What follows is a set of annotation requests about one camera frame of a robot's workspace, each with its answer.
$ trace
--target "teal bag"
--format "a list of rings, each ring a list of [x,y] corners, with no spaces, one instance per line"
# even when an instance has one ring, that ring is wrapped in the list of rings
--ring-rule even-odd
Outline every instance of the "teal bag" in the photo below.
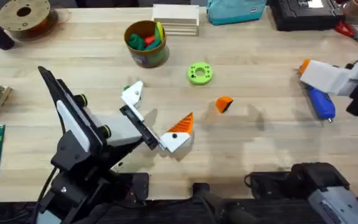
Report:
[[[208,0],[207,17],[214,25],[260,19],[266,0]]]

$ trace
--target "orange object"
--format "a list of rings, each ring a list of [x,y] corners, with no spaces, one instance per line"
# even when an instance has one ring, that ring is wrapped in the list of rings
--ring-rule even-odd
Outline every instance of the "orange object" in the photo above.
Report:
[[[305,72],[306,68],[308,67],[310,63],[310,59],[305,59],[305,61],[303,62],[302,66],[299,68],[299,75],[302,75],[303,72]]]
[[[228,96],[222,96],[216,100],[215,106],[219,112],[224,113],[229,108],[231,103],[233,103],[232,98]]]
[[[153,36],[150,36],[150,37],[146,37],[146,39],[144,39],[144,42],[146,44],[146,46],[149,46],[150,44],[152,44],[155,40],[155,37],[154,35]]]
[[[193,129],[194,117],[193,112],[188,114],[185,118],[183,118],[179,123],[174,125],[168,133],[188,133],[191,134],[191,130]]]

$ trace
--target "cup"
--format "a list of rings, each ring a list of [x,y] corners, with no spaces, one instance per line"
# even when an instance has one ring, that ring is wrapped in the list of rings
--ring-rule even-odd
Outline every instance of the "cup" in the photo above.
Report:
[[[156,23],[154,21],[135,22],[126,29],[124,34],[124,40],[129,49],[129,52],[132,55],[132,59],[134,59],[138,65],[144,68],[152,68],[161,65],[168,58],[168,47],[166,46],[167,35],[165,31],[163,31],[164,38],[161,41],[161,44],[152,50],[133,49],[128,45],[128,41],[132,34],[137,34],[143,39],[154,35],[155,26]]]

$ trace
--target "filament spool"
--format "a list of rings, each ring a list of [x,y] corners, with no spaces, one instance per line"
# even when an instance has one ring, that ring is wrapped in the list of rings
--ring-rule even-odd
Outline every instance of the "filament spool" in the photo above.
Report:
[[[0,10],[0,26],[17,40],[45,37],[57,22],[57,11],[48,0],[11,0]]]

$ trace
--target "wooden tabletop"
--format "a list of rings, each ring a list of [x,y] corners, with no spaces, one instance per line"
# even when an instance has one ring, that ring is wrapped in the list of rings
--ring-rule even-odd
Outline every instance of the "wooden tabletop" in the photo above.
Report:
[[[305,58],[339,66],[357,60],[354,40],[333,30],[278,32],[269,9],[260,21],[212,26],[203,9],[200,36],[169,36],[168,61],[145,69],[132,60],[123,33],[150,19],[150,8],[69,11],[71,18],[48,37],[0,50],[0,84],[14,89],[0,113],[6,124],[0,201],[37,198],[62,136],[39,65],[85,93],[95,114],[120,114],[122,89],[142,80],[140,112],[159,135],[194,112],[193,138],[174,155],[143,144],[114,168],[148,172],[149,198],[187,198],[193,182],[208,182],[223,197],[251,197],[246,174],[317,161],[337,167],[358,196],[358,118],[345,111],[350,99],[334,96],[334,124],[320,122],[294,72]],[[194,62],[212,66],[209,84],[187,80]],[[234,102],[218,114],[213,103],[223,95]]]

